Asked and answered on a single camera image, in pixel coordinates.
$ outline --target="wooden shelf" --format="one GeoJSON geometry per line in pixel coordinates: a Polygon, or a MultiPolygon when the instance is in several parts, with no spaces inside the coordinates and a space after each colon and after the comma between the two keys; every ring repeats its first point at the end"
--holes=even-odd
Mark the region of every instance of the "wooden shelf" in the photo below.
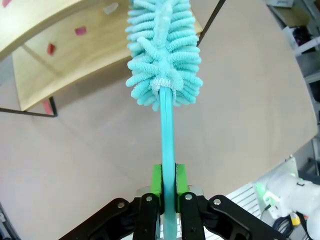
{"type": "Polygon", "coordinates": [[[103,0],[12,0],[0,5],[0,61],[52,24],[103,0]]]}
{"type": "MultiPolygon", "coordinates": [[[[20,108],[25,111],[64,87],[130,58],[127,49],[128,0],[100,2],[45,29],[12,54],[20,108]],[[110,15],[104,7],[117,2],[110,15]],[[85,26],[87,34],[75,29],[85,26]],[[53,56],[47,46],[56,46],[53,56]]],[[[200,24],[196,31],[202,31],[200,24]]]]}

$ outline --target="black metal leg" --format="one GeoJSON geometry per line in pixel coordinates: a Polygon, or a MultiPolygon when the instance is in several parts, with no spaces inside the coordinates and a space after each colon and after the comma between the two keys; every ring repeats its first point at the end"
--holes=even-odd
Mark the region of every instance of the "black metal leg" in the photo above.
{"type": "Polygon", "coordinates": [[[208,22],[206,23],[206,25],[204,26],[203,31],[201,32],[200,36],[199,36],[199,41],[196,44],[196,46],[198,47],[199,44],[201,43],[202,39],[204,38],[204,36],[206,35],[207,31],[209,30],[212,22],[215,20],[216,16],[218,15],[219,11],[221,10],[222,6],[224,5],[226,0],[219,0],[218,4],[215,6],[208,22]]]}
{"type": "Polygon", "coordinates": [[[58,116],[58,112],[57,112],[56,104],[55,104],[55,101],[54,101],[53,97],[49,98],[49,103],[51,105],[51,109],[52,109],[53,115],[37,113],[37,112],[14,110],[14,109],[2,108],[2,107],[0,107],[0,112],[10,113],[10,114],[22,114],[22,115],[29,115],[29,116],[37,116],[37,117],[55,118],[55,117],[58,116]]]}

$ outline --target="silver bolt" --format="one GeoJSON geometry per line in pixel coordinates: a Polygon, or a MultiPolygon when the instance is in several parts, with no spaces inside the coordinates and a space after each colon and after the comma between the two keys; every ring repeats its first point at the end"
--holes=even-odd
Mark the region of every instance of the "silver bolt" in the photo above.
{"type": "Polygon", "coordinates": [[[187,200],[191,200],[192,196],[191,196],[191,194],[187,194],[187,195],[184,196],[184,198],[187,199],[187,200]]]}
{"type": "Polygon", "coordinates": [[[220,205],[221,201],[220,201],[220,199],[215,199],[215,200],[213,200],[213,203],[214,203],[214,205],[220,205]]]}
{"type": "Polygon", "coordinates": [[[118,208],[122,209],[124,206],[125,203],[123,201],[118,203],[118,208]]]}

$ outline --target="turquoise handle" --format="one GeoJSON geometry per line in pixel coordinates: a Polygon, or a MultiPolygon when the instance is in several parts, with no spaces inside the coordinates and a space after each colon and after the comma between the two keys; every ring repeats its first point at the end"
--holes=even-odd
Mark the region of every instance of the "turquoise handle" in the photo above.
{"type": "Polygon", "coordinates": [[[164,191],[164,239],[177,238],[177,215],[175,208],[175,142],[173,95],[169,87],[160,87],[162,179],[164,191]]]}

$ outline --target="pink block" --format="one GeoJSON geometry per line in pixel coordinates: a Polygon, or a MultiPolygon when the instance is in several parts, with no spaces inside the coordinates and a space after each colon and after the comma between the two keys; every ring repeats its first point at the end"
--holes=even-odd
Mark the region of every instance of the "pink block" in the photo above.
{"type": "Polygon", "coordinates": [[[42,104],[46,114],[53,114],[49,100],[44,101],[42,104]]]}
{"type": "Polygon", "coordinates": [[[87,33],[87,29],[85,26],[78,27],[74,31],[75,31],[75,34],[77,34],[78,36],[82,36],[87,33]]]}
{"type": "Polygon", "coordinates": [[[2,6],[5,8],[10,2],[11,0],[2,0],[2,6]]]}

